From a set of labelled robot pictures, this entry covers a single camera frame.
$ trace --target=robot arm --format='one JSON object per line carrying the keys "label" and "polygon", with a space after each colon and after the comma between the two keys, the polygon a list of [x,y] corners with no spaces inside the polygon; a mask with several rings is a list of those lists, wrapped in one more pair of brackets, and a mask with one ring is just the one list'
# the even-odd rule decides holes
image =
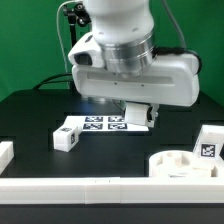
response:
{"label": "robot arm", "polygon": [[83,4],[92,32],[69,53],[82,95],[153,105],[191,106],[196,101],[199,60],[184,50],[155,51],[149,0]]}

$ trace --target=white block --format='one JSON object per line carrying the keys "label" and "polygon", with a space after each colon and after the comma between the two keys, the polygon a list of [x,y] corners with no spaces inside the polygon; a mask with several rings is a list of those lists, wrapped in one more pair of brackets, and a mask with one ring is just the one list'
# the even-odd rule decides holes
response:
{"label": "white block", "polygon": [[80,178],[0,179],[0,204],[85,204]]}
{"label": "white block", "polygon": [[120,203],[120,178],[88,179],[85,185],[85,203]]}
{"label": "white block", "polygon": [[126,103],[125,122],[130,124],[148,126],[148,109],[148,105]]}
{"label": "white block", "polygon": [[203,125],[195,144],[191,166],[212,170],[219,159],[223,143],[223,126]]}
{"label": "white block", "polygon": [[78,126],[62,125],[53,133],[54,149],[69,152],[79,141]]}
{"label": "white block", "polygon": [[221,203],[222,178],[121,179],[121,204],[125,203]]}
{"label": "white block", "polygon": [[14,157],[13,143],[1,142],[0,144],[0,174],[8,166],[12,158]]}

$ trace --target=white border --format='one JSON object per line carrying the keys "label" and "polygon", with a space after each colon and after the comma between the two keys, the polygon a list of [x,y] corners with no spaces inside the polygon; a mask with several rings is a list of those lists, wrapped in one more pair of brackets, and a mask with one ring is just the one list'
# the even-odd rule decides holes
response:
{"label": "white border", "polygon": [[0,179],[0,204],[100,203],[224,203],[224,179]]}

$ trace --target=black mount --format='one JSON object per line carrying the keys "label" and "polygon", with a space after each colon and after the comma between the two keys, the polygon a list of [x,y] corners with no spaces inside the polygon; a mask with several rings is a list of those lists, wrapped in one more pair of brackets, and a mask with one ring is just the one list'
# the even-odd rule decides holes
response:
{"label": "black mount", "polygon": [[91,20],[82,3],[76,4],[71,9],[69,9],[67,5],[64,5],[63,12],[64,16],[68,18],[72,46],[74,46],[77,42],[75,24],[77,23],[80,27],[85,27],[91,22]]}

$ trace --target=green backdrop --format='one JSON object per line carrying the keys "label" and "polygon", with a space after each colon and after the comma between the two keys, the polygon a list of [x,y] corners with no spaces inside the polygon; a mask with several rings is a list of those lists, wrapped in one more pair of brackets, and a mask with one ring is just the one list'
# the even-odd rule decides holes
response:
{"label": "green backdrop", "polygon": [[[0,100],[30,89],[44,78],[64,72],[56,33],[56,11],[63,0],[8,0],[0,7]],[[168,0],[189,48],[203,60],[201,90],[224,106],[224,1]],[[177,46],[177,35],[161,6],[151,0],[156,44]],[[66,52],[67,21],[61,17]]]}

